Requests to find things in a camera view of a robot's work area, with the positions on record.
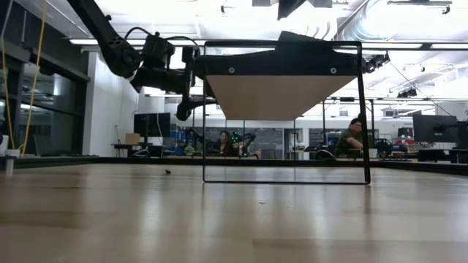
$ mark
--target computer monitor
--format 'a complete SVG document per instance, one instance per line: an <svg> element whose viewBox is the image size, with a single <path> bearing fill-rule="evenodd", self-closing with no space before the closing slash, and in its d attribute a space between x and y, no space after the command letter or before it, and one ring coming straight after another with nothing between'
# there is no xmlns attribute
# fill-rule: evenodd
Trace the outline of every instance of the computer monitor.
<svg viewBox="0 0 468 263"><path fill-rule="evenodd" d="M170 137L170 113L135 114L133 121L133 132L142 137Z"/></svg>
<svg viewBox="0 0 468 263"><path fill-rule="evenodd" d="M414 115L412 124L417 142L458 142L458 124L454 116Z"/></svg>

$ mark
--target man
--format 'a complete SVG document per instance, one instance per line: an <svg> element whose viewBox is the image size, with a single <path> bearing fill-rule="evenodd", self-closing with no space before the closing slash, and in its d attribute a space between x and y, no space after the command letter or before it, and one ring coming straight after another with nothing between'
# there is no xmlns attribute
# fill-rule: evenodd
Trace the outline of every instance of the man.
<svg viewBox="0 0 468 263"><path fill-rule="evenodd" d="M351 121L350 126L341 132L339 141L335 146L335 156L340 157L343 155L354 155L356 150L362 150L363 148L363 138L362 138L362 126L361 120L355 118Z"/></svg>

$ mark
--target floor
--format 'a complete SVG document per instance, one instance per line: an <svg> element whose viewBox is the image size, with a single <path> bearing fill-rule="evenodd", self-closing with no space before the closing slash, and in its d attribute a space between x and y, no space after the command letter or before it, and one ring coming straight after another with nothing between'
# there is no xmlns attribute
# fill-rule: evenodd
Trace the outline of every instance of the floor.
<svg viewBox="0 0 468 263"><path fill-rule="evenodd" d="M218 179L362 178L209 169ZM188 166L17 170L0 175L0 262L468 262L468 178L372 172L371 186L302 186L203 184Z"/></svg>

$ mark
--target cardboard box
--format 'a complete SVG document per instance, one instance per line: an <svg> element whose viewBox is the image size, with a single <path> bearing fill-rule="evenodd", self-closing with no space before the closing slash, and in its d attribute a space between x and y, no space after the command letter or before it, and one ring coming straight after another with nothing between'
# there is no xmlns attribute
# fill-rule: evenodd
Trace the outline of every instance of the cardboard box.
<svg viewBox="0 0 468 263"><path fill-rule="evenodd" d="M125 144L138 145L140 143L140 134L125 134Z"/></svg>

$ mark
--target woman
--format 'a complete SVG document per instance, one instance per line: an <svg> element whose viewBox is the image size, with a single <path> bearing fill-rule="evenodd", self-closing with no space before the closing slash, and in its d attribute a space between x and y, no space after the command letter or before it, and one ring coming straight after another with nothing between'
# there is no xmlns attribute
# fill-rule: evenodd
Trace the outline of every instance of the woman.
<svg viewBox="0 0 468 263"><path fill-rule="evenodd" d="M218 150L222 156L237 156L228 131L221 131L219 133L219 140L216 141L213 149Z"/></svg>

